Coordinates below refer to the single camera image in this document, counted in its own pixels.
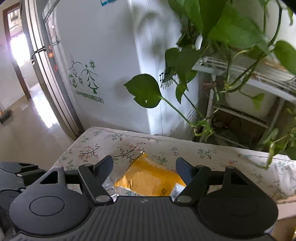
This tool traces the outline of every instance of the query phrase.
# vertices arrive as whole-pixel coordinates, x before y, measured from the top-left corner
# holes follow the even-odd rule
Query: refrigerator
[[[146,73],[185,116],[192,106],[162,86],[164,53],[181,24],[167,0],[22,0],[22,22],[41,87],[61,127],[73,138],[91,126],[192,139],[185,120],[167,103],[139,106],[123,86]],[[198,75],[187,95],[198,102]]]

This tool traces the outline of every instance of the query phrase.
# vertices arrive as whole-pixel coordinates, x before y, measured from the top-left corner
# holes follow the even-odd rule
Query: blue sticker
[[[107,5],[108,3],[115,2],[115,1],[116,1],[116,0],[106,0],[106,1],[101,0],[101,5],[102,5],[102,6],[105,6],[105,5]]]

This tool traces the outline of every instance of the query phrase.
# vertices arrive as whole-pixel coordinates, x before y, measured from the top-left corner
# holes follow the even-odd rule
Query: white tablecloth
[[[108,128],[87,129],[54,165],[72,170],[85,163],[96,164],[106,155],[111,155],[114,167],[110,178],[115,182],[142,150],[151,160],[171,170],[175,170],[178,157],[183,157],[193,166],[205,165],[217,171],[234,166],[274,200],[295,195],[296,164],[287,156],[276,155],[270,168],[265,170],[263,166],[268,157],[265,152]]]

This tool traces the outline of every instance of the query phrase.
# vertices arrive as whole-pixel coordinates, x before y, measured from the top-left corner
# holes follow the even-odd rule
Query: screw
[[[192,201],[192,198],[189,197],[189,196],[179,196],[177,198],[177,201],[180,202],[180,203],[189,203]]]
[[[96,201],[102,202],[102,203],[109,202],[110,201],[110,197],[107,196],[107,195],[100,195],[100,196],[97,196],[96,197]]]

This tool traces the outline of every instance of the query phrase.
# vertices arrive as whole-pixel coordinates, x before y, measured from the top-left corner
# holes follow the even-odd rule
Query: barcode label
[[[173,201],[175,201],[175,198],[183,191],[185,187],[183,187],[182,185],[176,183],[176,185],[174,186],[170,196],[172,198]]]

